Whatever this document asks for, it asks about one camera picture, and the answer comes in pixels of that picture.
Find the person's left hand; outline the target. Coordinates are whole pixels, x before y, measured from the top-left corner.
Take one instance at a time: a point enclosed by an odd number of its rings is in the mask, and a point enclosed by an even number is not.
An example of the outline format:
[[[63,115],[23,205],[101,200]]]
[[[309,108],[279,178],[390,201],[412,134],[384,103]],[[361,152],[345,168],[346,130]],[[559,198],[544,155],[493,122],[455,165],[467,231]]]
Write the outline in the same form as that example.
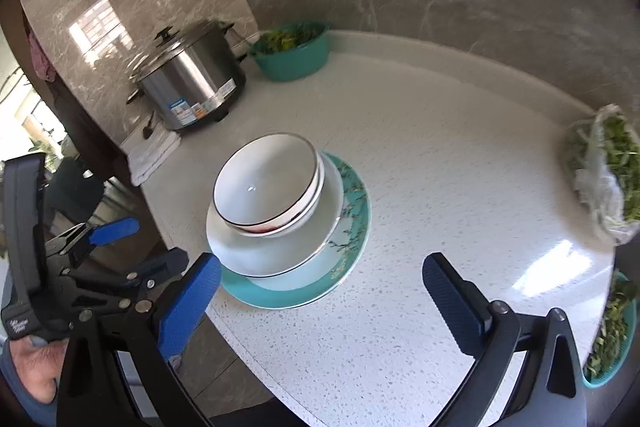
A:
[[[53,402],[58,392],[67,346],[67,339],[52,341],[44,346],[36,346],[30,337],[9,342],[17,377],[37,402]]]

